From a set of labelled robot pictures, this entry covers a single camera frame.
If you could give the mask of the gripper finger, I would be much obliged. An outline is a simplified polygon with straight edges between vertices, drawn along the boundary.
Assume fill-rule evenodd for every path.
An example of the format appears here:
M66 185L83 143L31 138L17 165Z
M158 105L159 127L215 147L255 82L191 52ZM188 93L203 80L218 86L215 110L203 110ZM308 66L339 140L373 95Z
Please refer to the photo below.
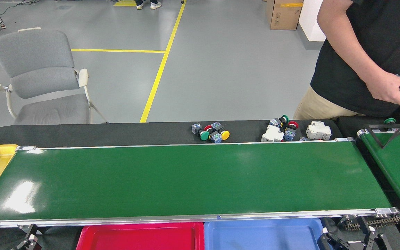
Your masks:
M321 223L324 228L317 239L320 250L350 250L350 244L337 236L338 227L332 218L321 218Z
M38 239L36 237L37 225L30 224L29 226L21 226L20 228L26 229L26 236L20 243L13 247L13 250L38 250Z
M378 234L373 227L370 227L364 217L360 217L360 229L365 235L363 250L372 250L376 244L379 250L392 250L388 238L384 234Z

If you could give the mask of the person's right hand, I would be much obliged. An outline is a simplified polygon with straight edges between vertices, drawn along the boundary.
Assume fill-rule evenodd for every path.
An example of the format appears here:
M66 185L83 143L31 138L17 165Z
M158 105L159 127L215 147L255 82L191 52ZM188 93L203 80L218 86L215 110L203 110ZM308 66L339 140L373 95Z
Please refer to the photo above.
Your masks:
M400 77L382 70L364 81L374 99L400 106Z

